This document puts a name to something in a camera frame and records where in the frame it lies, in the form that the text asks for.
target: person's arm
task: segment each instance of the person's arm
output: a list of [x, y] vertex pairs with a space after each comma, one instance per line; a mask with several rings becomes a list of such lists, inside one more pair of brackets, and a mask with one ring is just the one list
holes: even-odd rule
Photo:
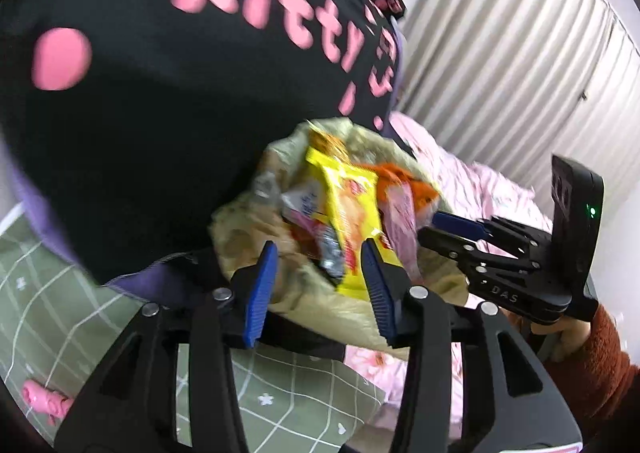
[[532, 332], [562, 330], [545, 368], [574, 414], [587, 442], [616, 411], [638, 367], [620, 349], [618, 332], [600, 306], [591, 325], [563, 318], [553, 327], [532, 325]]

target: beige plastic bag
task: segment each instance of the beige plastic bag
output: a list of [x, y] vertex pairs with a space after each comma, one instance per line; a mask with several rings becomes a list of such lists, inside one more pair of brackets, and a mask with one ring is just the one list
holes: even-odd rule
[[[440, 191], [418, 163], [393, 141], [354, 125], [346, 118], [315, 120], [313, 124], [341, 138], [351, 162], [392, 162]], [[289, 189], [305, 165], [309, 127], [308, 122], [300, 124], [289, 138], [270, 144], [262, 156], [257, 174], [273, 173], [279, 191]], [[439, 208], [450, 212], [442, 195]], [[380, 336], [368, 301], [335, 292], [334, 286], [300, 252], [278, 206], [259, 201], [253, 192], [247, 191], [213, 214], [209, 230], [220, 267], [227, 278], [241, 267], [254, 264], [265, 242], [276, 243], [279, 263], [269, 305], [272, 312], [340, 343], [407, 358], [407, 350], [392, 351]], [[466, 280], [455, 262], [418, 248], [418, 267], [427, 287], [449, 303], [464, 305], [468, 295]]]

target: brown fuzzy sweater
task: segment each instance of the brown fuzzy sweater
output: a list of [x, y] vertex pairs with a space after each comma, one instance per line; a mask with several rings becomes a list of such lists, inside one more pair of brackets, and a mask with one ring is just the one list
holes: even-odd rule
[[620, 350], [618, 332], [600, 306], [591, 322], [587, 342], [560, 363], [545, 363], [582, 430], [585, 444], [603, 428], [620, 436], [629, 423], [640, 433], [638, 367]]

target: brown sleeve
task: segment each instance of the brown sleeve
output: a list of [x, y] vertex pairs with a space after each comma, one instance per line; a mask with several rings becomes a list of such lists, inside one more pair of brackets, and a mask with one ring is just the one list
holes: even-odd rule
[[638, 367], [620, 350], [618, 332], [600, 306], [591, 322], [584, 346], [560, 363], [545, 363], [574, 414], [585, 441], [600, 429], [618, 408]]

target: white star print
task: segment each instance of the white star print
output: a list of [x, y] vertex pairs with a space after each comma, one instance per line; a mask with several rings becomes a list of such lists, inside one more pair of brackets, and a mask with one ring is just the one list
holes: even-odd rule
[[263, 393], [258, 397], [258, 401], [260, 401], [260, 406], [271, 406], [271, 404], [273, 404], [273, 396], [268, 393]]

